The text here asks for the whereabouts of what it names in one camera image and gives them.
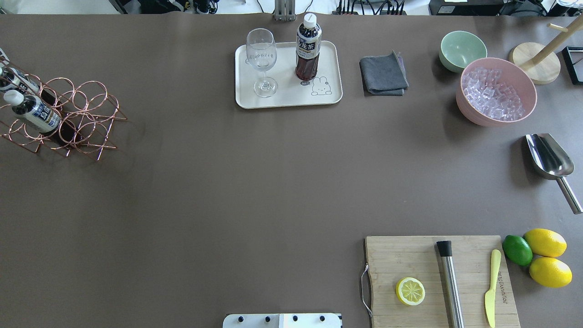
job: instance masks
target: gray cloth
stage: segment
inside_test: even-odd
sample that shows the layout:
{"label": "gray cloth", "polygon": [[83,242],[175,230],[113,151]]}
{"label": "gray cloth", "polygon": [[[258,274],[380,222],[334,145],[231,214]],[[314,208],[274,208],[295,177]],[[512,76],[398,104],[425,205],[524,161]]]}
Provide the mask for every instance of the gray cloth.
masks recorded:
{"label": "gray cloth", "polygon": [[363,57],[360,70],[368,92],[376,96],[402,96],[409,87],[403,59],[394,51],[388,56]]}

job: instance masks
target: cut lemon slice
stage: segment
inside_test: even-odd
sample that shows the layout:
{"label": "cut lemon slice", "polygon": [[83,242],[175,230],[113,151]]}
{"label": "cut lemon slice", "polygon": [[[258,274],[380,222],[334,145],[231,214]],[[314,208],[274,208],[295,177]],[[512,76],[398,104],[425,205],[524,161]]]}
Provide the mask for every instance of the cut lemon slice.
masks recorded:
{"label": "cut lemon slice", "polygon": [[407,305],[419,305],[425,299],[425,288],[421,281],[406,277],[397,282],[397,298]]}

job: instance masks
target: white bottle cap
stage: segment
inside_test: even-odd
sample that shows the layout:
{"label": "white bottle cap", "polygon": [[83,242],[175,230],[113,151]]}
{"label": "white bottle cap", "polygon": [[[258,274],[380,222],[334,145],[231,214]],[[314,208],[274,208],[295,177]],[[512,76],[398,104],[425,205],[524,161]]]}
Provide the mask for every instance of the white bottle cap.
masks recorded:
{"label": "white bottle cap", "polygon": [[304,26],[311,29],[316,26],[316,15],[313,13],[307,13],[304,16]]}
{"label": "white bottle cap", "polygon": [[18,106],[24,101],[24,95],[16,90],[10,90],[4,94],[4,101],[13,106]]}

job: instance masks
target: bowl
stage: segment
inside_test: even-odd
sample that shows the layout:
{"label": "bowl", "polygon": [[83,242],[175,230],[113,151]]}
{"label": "bowl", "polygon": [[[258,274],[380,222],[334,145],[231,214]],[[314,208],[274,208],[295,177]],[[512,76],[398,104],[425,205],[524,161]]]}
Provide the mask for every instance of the bowl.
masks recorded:
{"label": "bowl", "polygon": [[[498,82],[504,83],[507,86],[512,86],[516,90],[516,94],[520,98],[522,107],[524,108],[524,114],[521,118],[514,121],[497,120],[482,114],[478,109],[470,104],[469,100],[463,94],[462,80],[465,75],[470,74],[470,72],[474,71],[474,69],[478,67],[501,70],[501,75],[498,79]],[[462,75],[459,79],[458,87],[455,93],[455,100],[458,104],[459,110],[468,120],[484,127],[501,127],[522,121],[527,118],[535,109],[537,95],[535,85],[532,83],[532,80],[520,67],[509,61],[490,57],[475,60],[469,64],[464,69],[464,71],[462,71]]]}
{"label": "bowl", "polygon": [[484,42],[470,32],[453,31],[441,39],[439,59],[454,73],[461,73],[472,61],[487,56]]}

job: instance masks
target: lime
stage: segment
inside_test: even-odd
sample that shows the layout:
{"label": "lime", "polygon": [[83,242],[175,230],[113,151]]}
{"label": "lime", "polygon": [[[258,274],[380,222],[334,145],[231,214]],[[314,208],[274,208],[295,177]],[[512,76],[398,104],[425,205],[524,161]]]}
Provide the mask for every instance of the lime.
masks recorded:
{"label": "lime", "polygon": [[532,261],[531,247],[520,236],[506,236],[502,243],[502,249],[506,257],[519,266],[527,266]]}
{"label": "lime", "polygon": [[535,259],[528,272],[536,282],[545,287],[560,288],[573,279],[569,266],[552,257]]}
{"label": "lime", "polygon": [[524,239],[530,245],[532,253],[547,257],[561,256],[567,249],[563,236],[547,229],[532,229],[524,234]]}
{"label": "lime", "polygon": [[405,277],[397,282],[397,298],[407,305],[419,305],[425,299],[425,288],[421,281]]}

